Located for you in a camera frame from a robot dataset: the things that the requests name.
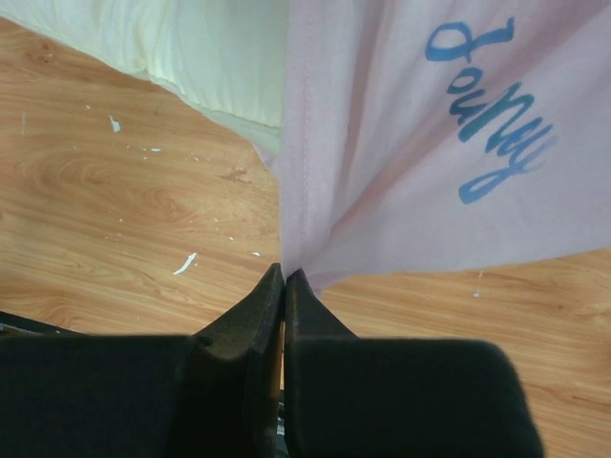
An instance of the wooden floor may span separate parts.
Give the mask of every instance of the wooden floor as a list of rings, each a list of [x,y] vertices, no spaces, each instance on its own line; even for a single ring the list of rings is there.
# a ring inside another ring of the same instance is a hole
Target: wooden floor
[[[278,189],[246,142],[6,21],[0,65],[2,310],[89,333],[191,333],[279,258]],[[610,250],[363,277],[324,299],[361,335],[499,344],[548,455],[611,456]]]

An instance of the pink cloth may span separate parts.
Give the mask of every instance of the pink cloth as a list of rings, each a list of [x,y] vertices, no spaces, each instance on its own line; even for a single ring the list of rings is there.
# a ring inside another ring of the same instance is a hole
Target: pink cloth
[[[482,268],[611,244],[606,0],[295,0],[284,273]]]

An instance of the pink fabric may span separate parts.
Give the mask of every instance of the pink fabric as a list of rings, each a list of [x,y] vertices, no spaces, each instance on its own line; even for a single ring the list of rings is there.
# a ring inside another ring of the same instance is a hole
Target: pink fabric
[[[611,244],[606,0],[291,2],[284,273],[540,260]]]

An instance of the white scratch mark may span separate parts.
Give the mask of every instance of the white scratch mark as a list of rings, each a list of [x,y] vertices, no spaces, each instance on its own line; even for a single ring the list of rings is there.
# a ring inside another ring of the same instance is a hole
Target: white scratch mark
[[[180,275],[182,272],[187,270],[189,268],[189,265],[191,265],[191,262],[193,262],[193,260],[195,259],[195,256],[197,256],[197,255],[198,255],[197,253],[190,254],[189,257],[187,258],[187,260],[182,265],[182,267],[179,270],[177,270],[174,273],[174,275]]]
[[[108,118],[111,120],[111,124],[113,125],[113,132],[116,134],[121,130],[121,123],[114,119],[110,114]]]

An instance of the black object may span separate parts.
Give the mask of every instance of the black object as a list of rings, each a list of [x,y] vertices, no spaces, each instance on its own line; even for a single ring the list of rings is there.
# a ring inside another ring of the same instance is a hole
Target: black object
[[[47,337],[0,338],[0,456],[288,456],[277,432],[292,457],[543,456],[498,348],[359,339],[277,264],[194,336],[20,320],[0,315]]]

